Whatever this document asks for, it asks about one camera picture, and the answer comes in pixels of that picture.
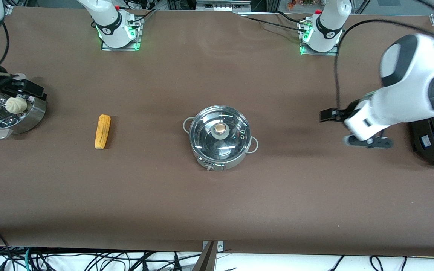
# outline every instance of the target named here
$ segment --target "metal frame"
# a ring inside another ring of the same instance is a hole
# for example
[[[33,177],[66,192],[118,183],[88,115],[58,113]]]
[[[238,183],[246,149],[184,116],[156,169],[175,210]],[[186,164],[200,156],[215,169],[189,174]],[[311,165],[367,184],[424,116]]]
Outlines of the metal frame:
[[[133,51],[139,51],[140,50],[140,44],[142,42],[142,34],[143,34],[143,23],[145,22],[145,19],[143,19],[142,16],[135,16],[134,19],[137,19],[137,22],[134,23],[134,26],[136,26],[136,29],[131,30],[134,31],[135,39],[130,41],[127,45],[121,48],[112,48],[108,46],[106,43],[103,42],[101,39],[101,50],[102,51],[117,51],[117,52],[133,52]]]
[[[167,0],[168,7],[170,10],[180,10],[180,1],[181,0]]]
[[[279,4],[281,4],[281,0],[266,0],[267,2],[267,12],[275,11],[279,8]]]
[[[251,12],[252,5],[250,0],[197,0],[195,10],[198,11],[230,11]]]
[[[223,241],[207,241],[204,242],[204,249],[200,254],[192,271],[214,271],[215,261],[217,260],[217,252],[219,251],[219,242],[222,242],[222,248],[224,248]]]
[[[365,8],[368,6],[369,2],[371,2],[371,0],[364,0],[363,3],[361,3],[361,5],[357,8],[357,10],[355,11],[355,14],[363,14],[363,11],[365,10]]]
[[[28,0],[5,0],[5,2],[12,6],[25,7],[28,4]]]

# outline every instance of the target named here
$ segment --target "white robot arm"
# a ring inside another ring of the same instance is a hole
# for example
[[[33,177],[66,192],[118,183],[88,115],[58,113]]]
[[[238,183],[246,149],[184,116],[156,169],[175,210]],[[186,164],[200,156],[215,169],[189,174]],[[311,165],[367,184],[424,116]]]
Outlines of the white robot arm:
[[[381,57],[380,74],[382,88],[347,109],[321,111],[321,122],[344,122],[358,141],[367,141],[390,125],[434,117],[434,37],[400,38]]]
[[[77,1],[91,14],[101,39],[108,46],[121,48],[136,38],[135,34],[129,31],[133,26],[134,14],[117,10],[110,0]]]
[[[310,31],[303,42],[317,52],[330,51],[339,42],[352,7],[350,0],[329,0],[321,14],[310,17]]]

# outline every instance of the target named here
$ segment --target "glass lid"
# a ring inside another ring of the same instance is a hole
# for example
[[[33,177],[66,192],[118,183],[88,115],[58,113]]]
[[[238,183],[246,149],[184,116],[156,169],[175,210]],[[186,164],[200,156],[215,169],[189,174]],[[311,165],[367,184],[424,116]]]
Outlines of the glass lid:
[[[241,156],[250,144],[246,118],[228,106],[212,106],[198,113],[190,127],[190,142],[203,159],[216,163]]]

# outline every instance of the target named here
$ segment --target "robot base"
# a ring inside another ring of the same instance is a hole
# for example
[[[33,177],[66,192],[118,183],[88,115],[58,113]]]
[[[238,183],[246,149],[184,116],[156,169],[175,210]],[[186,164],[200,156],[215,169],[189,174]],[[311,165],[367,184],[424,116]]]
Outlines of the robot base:
[[[306,32],[299,32],[299,43],[300,43],[300,52],[301,55],[330,55],[336,56],[338,55],[338,46],[334,45],[334,47],[327,52],[318,52],[312,50],[307,43],[304,42],[304,39],[308,37],[310,30],[312,29],[312,18],[306,17],[304,20],[300,20],[297,23],[298,29],[304,29]]]
[[[138,20],[141,19],[141,16],[135,16],[134,19]],[[142,41],[142,33],[143,33],[143,22],[145,19],[141,19],[138,22],[135,22],[132,24],[135,29],[129,29],[130,34],[133,36],[135,35],[135,39],[129,42],[127,45],[121,48],[112,48],[105,44],[102,40],[101,42],[101,50],[102,51],[118,51],[118,52],[133,52],[133,51],[139,51],[140,50],[140,43]]]

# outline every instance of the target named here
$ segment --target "brown tabletop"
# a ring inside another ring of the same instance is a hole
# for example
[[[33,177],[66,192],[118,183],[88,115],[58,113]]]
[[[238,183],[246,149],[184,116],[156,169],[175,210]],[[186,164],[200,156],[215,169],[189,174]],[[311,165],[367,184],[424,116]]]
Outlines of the brown tabletop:
[[[276,15],[259,18],[292,26]],[[372,18],[351,16],[347,25]],[[392,19],[431,28],[428,17]],[[48,110],[0,140],[0,231],[10,245],[236,252],[434,255],[434,167],[405,125],[392,149],[344,146],[319,123],[335,104],[333,58],[300,55],[292,30],[231,12],[157,12],[139,52],[102,52],[83,9],[15,8],[3,66],[45,87]],[[365,24],[339,60],[343,105],[379,88],[379,59],[410,33]],[[0,29],[0,56],[5,39]],[[225,104],[260,147],[207,172],[182,130]],[[94,148],[100,114],[109,143]]]

